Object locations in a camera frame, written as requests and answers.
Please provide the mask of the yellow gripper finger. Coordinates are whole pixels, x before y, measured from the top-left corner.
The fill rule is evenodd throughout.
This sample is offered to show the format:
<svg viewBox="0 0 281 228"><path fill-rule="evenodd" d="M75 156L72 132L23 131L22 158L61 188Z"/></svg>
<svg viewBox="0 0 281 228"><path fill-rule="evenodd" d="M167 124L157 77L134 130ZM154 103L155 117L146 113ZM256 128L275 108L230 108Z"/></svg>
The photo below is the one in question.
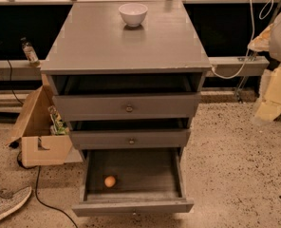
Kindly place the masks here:
<svg viewBox="0 0 281 228"><path fill-rule="evenodd" d="M268 25L258 36L250 41L248 49L256 52L270 50L272 24Z"/></svg>
<svg viewBox="0 0 281 228"><path fill-rule="evenodd" d="M281 64L273 71L265 69L261 77L259 98L254 118L259 122L272 122L281 115Z"/></svg>

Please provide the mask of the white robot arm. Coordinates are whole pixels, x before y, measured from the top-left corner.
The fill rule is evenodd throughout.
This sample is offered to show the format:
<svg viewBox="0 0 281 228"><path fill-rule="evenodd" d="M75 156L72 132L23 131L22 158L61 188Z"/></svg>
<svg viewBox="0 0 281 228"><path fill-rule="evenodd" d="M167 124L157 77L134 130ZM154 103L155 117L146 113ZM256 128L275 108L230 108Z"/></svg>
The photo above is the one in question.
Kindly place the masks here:
<svg viewBox="0 0 281 228"><path fill-rule="evenodd" d="M255 123L272 122L281 115L281 12L269 26L250 41L248 48L255 52L267 51L272 59L279 62L273 71L264 71L260 83L260 96L254 107Z"/></svg>

